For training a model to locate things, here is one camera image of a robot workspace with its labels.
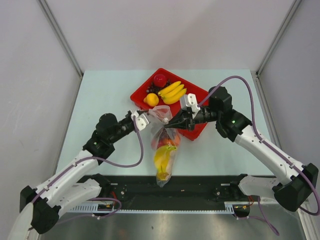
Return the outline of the orange fruit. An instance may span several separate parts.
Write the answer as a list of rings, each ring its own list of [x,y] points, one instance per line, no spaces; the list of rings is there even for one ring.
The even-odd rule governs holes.
[[[179,147],[181,143],[181,137],[179,134],[175,134],[174,136],[167,135],[166,137],[170,138],[169,144],[171,146]]]

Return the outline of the clear pink-dotted zip bag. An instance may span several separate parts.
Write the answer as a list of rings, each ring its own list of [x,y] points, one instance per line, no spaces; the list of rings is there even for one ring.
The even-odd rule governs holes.
[[[153,163],[156,170],[156,183],[164,187],[171,179],[181,137],[175,128],[165,128],[173,118],[167,105],[158,105],[148,111],[150,117],[150,147],[153,150]]]

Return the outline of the curved yellow banana bunch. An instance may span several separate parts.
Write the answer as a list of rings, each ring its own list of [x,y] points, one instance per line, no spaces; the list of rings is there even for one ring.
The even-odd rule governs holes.
[[[166,181],[172,175],[177,149],[174,145],[166,144],[156,150],[153,161],[158,180]]]

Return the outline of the red apple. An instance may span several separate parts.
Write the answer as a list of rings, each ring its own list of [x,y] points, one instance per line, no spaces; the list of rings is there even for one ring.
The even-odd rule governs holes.
[[[157,143],[157,149],[164,146],[164,145],[168,145],[170,143],[170,138],[168,137],[161,137],[159,140],[158,140],[158,143]]]

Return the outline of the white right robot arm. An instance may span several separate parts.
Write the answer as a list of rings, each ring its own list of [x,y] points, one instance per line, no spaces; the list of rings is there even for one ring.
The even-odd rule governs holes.
[[[196,125],[215,122],[221,137],[229,139],[254,155],[273,174],[274,178],[241,174],[231,184],[231,196],[242,201],[247,196],[260,196],[276,200],[283,208],[295,212],[316,187],[318,168],[304,165],[290,158],[276,145],[259,133],[251,120],[233,109],[232,96],[225,87],[212,87],[208,105],[197,107],[194,94],[180,99],[180,111],[165,128],[194,130]]]

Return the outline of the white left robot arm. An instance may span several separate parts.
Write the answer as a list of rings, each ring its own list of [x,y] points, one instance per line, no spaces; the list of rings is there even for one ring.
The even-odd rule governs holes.
[[[142,162],[141,159],[132,164],[120,164],[108,158],[115,151],[114,144],[131,132],[135,132],[141,142],[140,132],[149,123],[148,113],[142,110],[130,110],[122,120],[117,120],[112,113],[103,114],[91,138],[66,167],[37,187],[26,186],[20,192],[20,211],[23,212],[26,206],[32,207],[27,231],[35,230],[44,234],[56,225],[68,207],[72,208],[94,198],[107,199],[111,188],[103,179],[90,178],[79,185],[76,184],[77,181],[103,163],[118,168],[138,166]]]

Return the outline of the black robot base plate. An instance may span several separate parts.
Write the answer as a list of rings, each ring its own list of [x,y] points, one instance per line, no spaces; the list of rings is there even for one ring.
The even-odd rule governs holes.
[[[120,213],[223,213],[248,211],[256,196],[242,193],[235,175],[172,176],[159,187],[154,176],[97,175],[104,181],[100,197],[115,197]]]

